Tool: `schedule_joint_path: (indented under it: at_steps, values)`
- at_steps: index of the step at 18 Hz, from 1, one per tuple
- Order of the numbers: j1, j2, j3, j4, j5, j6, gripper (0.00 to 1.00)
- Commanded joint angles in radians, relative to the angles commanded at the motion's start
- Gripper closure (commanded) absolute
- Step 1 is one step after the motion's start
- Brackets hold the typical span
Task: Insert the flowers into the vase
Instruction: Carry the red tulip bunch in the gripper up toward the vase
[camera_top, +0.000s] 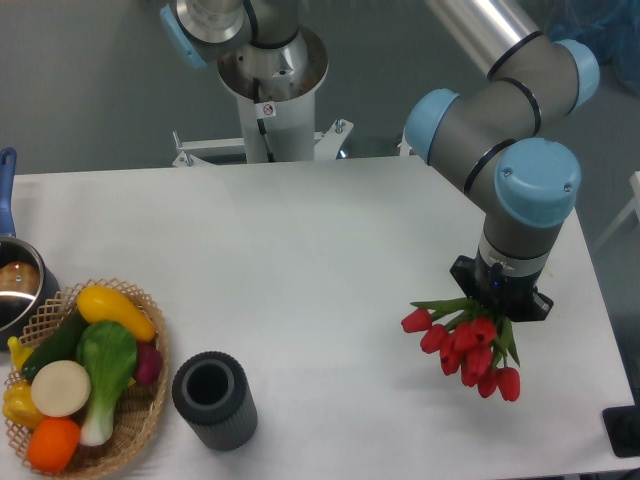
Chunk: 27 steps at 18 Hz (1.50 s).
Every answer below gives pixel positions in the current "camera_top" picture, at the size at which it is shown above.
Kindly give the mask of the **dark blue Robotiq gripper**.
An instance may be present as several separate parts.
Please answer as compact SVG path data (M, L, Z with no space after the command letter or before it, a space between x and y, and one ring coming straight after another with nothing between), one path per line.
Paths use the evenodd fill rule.
M460 255L450 274L467 298L498 307L513 322L544 321L554 306L535 287L536 275L510 276L499 263L489 266L482 258Z

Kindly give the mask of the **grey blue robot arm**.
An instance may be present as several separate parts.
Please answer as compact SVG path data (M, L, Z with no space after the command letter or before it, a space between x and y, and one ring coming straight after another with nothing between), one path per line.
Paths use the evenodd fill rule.
M403 141L485 215L474 257L451 274L464 294L514 321L543 320L538 278L576 202L580 166L540 137L599 85L574 40L549 40L514 1L433 1L431 11L488 79L470 98L437 89L412 109ZM250 163L329 159L315 135L315 93L328 70L320 38L294 1L171 1L160 20L195 69L215 65L237 102Z

